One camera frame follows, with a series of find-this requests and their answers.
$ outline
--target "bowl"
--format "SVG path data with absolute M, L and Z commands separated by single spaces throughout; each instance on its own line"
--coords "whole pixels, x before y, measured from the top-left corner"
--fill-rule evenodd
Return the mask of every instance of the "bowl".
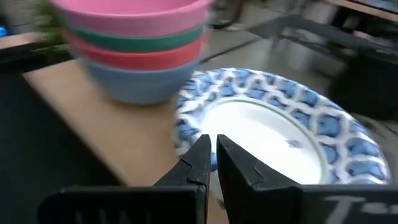
M 211 0 L 51 0 L 61 17 L 83 29 L 115 36 L 178 34 L 205 23 Z
M 110 98 L 140 105 L 167 101 L 189 80 L 199 58 L 185 65 L 157 71 L 111 68 L 80 57 L 88 75 L 108 93 Z
M 178 34 L 144 38 L 112 36 L 84 30 L 72 24 L 67 26 L 85 42 L 117 52 L 159 52 L 175 49 L 199 39 L 205 28 L 200 25 Z
M 97 48 L 65 30 L 63 36 L 86 57 L 110 67 L 129 70 L 164 70 L 179 67 L 200 55 L 204 39 L 200 37 L 183 47 L 161 52 L 124 53 Z

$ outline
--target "red bowl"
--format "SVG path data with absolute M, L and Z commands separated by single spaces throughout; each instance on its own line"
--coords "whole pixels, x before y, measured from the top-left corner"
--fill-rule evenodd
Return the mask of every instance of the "red bowl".
M 200 55 L 205 34 L 198 40 L 182 47 L 161 52 L 123 53 L 97 48 L 66 30 L 64 38 L 86 57 L 114 68 L 131 70 L 164 70 L 181 66 Z

